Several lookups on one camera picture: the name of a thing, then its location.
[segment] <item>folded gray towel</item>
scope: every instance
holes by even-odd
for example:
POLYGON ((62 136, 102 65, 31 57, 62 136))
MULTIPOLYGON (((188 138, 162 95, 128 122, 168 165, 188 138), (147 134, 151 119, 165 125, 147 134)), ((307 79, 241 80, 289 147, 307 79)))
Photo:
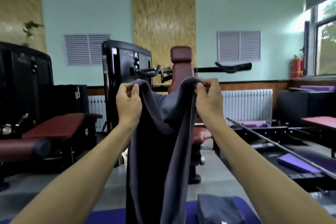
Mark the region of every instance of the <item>folded gray towel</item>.
POLYGON ((196 117, 195 77, 171 94, 154 93, 136 80, 140 122, 128 146, 126 223, 184 224, 196 117))
POLYGON ((198 194, 197 217, 199 224, 245 224, 232 197, 198 194))

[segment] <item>machine handle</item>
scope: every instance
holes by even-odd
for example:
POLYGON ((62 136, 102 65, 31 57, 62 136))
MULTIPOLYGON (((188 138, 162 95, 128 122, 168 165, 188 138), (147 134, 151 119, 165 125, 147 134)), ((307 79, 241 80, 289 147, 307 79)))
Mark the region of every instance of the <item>machine handle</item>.
POLYGON ((160 73, 160 68, 161 65, 157 65, 157 67, 155 69, 150 68, 150 69, 134 69, 134 72, 137 74, 142 74, 145 76, 149 76, 149 77, 155 77, 160 73))
POLYGON ((252 63, 239 64, 235 66, 223 66, 218 62, 215 62, 215 65, 222 70, 222 72, 233 74, 239 71, 249 71, 252 69, 252 63))

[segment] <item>light blue wall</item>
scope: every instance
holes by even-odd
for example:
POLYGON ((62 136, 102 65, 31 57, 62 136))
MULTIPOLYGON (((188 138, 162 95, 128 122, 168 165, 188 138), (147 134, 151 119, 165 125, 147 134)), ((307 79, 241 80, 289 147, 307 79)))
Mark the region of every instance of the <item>light blue wall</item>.
MULTIPOLYGON (((131 0, 42 0, 42 5, 55 84, 103 85, 100 66, 67 66, 63 35, 109 33, 112 39, 132 42, 131 0)), ((301 14, 298 0, 196 0, 198 67, 217 61, 217 31, 262 31, 262 60, 251 71, 200 76, 220 81, 287 79, 289 60, 303 45, 301 14)))

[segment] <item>red fire extinguisher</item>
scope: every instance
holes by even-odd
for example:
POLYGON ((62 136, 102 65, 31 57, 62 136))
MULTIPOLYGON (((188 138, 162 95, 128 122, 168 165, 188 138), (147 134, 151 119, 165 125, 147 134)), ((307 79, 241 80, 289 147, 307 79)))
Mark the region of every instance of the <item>red fire extinguisher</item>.
POLYGON ((294 55, 291 61, 291 78, 300 78, 303 74, 304 61, 300 56, 294 55))

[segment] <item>window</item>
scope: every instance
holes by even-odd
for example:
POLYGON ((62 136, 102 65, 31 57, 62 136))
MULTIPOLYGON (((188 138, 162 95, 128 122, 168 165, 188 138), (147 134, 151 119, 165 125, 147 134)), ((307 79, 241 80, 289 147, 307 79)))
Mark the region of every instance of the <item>window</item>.
POLYGON ((336 0, 314 8, 316 21, 315 75, 336 74, 336 0))
POLYGON ((110 35, 65 35, 68 65, 101 65, 102 43, 110 35))
POLYGON ((217 32, 218 61, 260 60, 261 31, 217 32))

